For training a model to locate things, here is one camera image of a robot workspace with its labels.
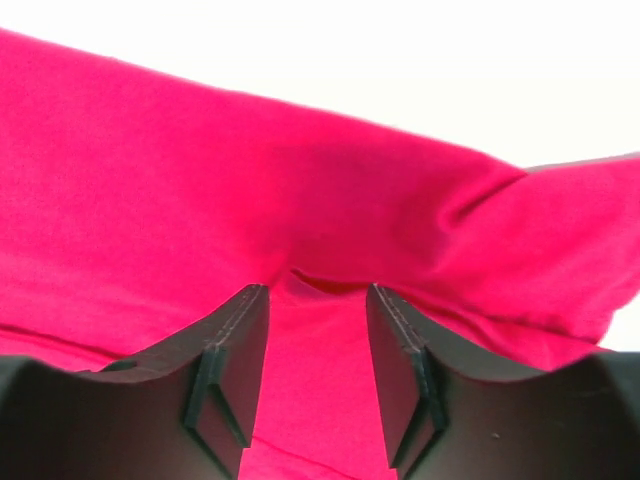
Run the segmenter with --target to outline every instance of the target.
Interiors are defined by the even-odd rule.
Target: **white background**
[[[0,0],[3,28],[521,167],[640,151],[639,15],[637,0]],[[603,345],[640,351],[640,298]]]

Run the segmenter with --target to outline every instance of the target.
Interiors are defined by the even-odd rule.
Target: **folded fabric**
[[[0,31],[0,353],[99,368],[264,283],[241,478],[394,478],[365,287],[560,367],[640,288],[639,183],[640,156],[531,173]]]

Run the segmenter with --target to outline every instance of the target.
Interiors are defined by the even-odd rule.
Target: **pink cloth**
[[[394,478],[378,282],[544,369],[640,286],[640,158],[528,173],[0,31],[0,352],[98,368],[273,288],[241,478]]]

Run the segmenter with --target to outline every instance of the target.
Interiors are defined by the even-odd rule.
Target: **fabric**
[[[0,352],[100,368],[272,287],[243,479],[386,479],[364,290],[554,369],[640,286],[640,157],[467,148],[0,32]]]

